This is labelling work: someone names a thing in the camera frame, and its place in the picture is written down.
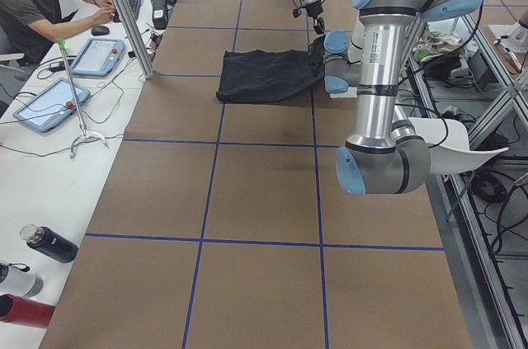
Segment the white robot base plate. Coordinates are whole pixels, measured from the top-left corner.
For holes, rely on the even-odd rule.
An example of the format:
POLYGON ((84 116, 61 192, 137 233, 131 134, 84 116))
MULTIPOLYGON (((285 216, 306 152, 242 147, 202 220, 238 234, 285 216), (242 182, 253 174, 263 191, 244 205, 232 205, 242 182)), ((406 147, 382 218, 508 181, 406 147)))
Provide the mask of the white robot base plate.
POLYGON ((330 93, 328 94, 331 98, 356 98, 357 97, 357 86, 360 81, 361 75, 361 62, 363 47, 365 42, 365 27, 360 22, 359 18, 356 18, 354 31, 351 35, 349 46, 347 49, 347 58, 349 61, 348 69, 343 74, 343 77, 348 82, 348 89, 341 93, 330 93))

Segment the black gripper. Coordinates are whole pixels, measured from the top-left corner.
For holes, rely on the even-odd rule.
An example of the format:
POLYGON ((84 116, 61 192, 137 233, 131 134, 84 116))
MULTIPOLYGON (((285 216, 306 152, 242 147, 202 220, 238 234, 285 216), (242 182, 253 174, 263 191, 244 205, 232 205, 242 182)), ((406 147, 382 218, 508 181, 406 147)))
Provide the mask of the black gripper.
POLYGON ((292 11, 294 18, 301 15, 301 11, 305 10, 309 17, 313 18, 313 29, 317 34, 325 33, 325 22, 320 15, 323 13, 323 4, 321 0, 315 0, 309 4, 296 7, 292 11))

